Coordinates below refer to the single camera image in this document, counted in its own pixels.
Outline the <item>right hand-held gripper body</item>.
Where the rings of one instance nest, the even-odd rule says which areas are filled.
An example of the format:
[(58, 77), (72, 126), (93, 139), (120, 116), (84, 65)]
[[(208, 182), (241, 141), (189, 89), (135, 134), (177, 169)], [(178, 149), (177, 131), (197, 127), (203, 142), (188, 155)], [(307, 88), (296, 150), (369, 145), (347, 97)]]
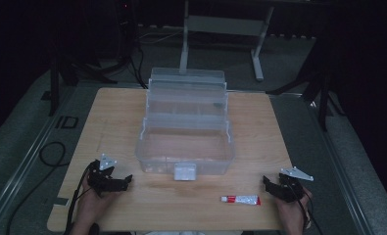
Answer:
[(268, 184), (268, 192), (286, 203), (301, 200), (305, 195), (300, 179), (313, 181), (311, 175), (301, 171), (296, 166), (291, 168), (282, 168), (279, 172), (279, 183)]

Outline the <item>person's right hand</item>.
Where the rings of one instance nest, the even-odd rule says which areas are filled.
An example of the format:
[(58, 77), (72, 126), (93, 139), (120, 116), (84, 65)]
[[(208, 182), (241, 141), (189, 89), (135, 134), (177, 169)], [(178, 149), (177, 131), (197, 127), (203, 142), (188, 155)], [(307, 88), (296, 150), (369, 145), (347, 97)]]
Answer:
[(283, 229), (287, 227), (305, 229), (305, 218), (308, 214), (308, 202), (313, 194), (307, 188), (304, 188), (304, 191), (306, 195), (300, 202), (286, 203), (280, 199), (275, 200)]

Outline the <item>red and white ointment tube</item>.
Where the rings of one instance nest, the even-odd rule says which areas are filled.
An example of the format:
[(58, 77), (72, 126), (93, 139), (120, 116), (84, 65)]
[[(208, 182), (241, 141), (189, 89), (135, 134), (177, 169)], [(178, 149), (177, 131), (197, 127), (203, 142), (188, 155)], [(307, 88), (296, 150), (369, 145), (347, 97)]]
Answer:
[(230, 204), (244, 204), (251, 206), (259, 206), (261, 204), (258, 195), (242, 195), (242, 196), (221, 196), (220, 200)]

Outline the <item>grey metal table frame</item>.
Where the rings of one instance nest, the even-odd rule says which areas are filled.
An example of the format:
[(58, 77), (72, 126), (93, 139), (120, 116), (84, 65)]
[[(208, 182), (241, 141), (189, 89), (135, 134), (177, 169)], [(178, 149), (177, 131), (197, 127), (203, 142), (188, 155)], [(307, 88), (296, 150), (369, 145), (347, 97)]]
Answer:
[(220, 36), (246, 36), (257, 39), (255, 47), (250, 51), (250, 58), (256, 81), (265, 79), (260, 54), (265, 43), (270, 21), (274, 12), (268, 6), (262, 20), (234, 19), (215, 16), (192, 15), (191, 0), (184, 0), (182, 48), (179, 59), (179, 70), (186, 72), (189, 59), (189, 34), (191, 32), (208, 33)]

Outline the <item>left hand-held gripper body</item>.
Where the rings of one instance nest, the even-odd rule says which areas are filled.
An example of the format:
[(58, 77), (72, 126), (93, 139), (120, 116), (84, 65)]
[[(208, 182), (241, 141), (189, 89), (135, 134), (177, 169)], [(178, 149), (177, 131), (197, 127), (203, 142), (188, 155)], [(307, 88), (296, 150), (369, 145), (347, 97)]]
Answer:
[(98, 196), (104, 192), (126, 191), (128, 183), (123, 179), (114, 179), (112, 173), (118, 162), (106, 154), (102, 154), (99, 160), (95, 160), (88, 166), (88, 185), (95, 190)]

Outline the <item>person's left hand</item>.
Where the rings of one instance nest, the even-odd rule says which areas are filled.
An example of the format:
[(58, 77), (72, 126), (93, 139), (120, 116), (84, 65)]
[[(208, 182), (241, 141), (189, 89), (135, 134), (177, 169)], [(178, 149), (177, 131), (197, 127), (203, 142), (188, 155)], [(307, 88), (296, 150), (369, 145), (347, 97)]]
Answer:
[(95, 223), (120, 194), (108, 193), (100, 197), (88, 185), (87, 180), (83, 181), (82, 186), (84, 194), (79, 198), (74, 223)]

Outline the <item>clear plastic storage box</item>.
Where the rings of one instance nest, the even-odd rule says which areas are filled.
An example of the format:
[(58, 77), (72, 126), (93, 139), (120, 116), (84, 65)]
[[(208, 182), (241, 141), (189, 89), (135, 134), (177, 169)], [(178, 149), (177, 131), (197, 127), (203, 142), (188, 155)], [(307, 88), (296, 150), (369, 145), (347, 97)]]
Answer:
[(224, 72), (153, 68), (135, 156), (175, 180), (225, 174), (235, 144)]

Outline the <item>black tripod stand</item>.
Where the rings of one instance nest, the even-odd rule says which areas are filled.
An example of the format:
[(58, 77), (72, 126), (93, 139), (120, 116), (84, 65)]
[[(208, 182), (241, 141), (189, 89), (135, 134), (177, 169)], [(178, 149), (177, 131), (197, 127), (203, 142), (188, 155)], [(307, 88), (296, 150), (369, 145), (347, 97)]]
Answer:
[(117, 84), (116, 81), (107, 78), (99, 70), (91, 68), (73, 56), (65, 53), (55, 52), (50, 65), (50, 117), (56, 113), (60, 105), (59, 76), (62, 77), (66, 85), (76, 86), (78, 84), (78, 78), (75, 74), (76, 70), (81, 70), (88, 74), (90, 78), (101, 81), (103, 83)]
[(297, 77), (279, 88), (267, 91), (266, 94), (280, 95), (291, 88), (307, 83), (308, 85), (302, 95), (303, 100), (305, 102), (313, 102), (316, 97), (319, 97), (317, 120), (321, 129), (326, 131), (327, 103), (330, 85), (338, 68), (338, 58), (338, 39), (333, 34), (327, 35), (324, 33), (316, 39)]

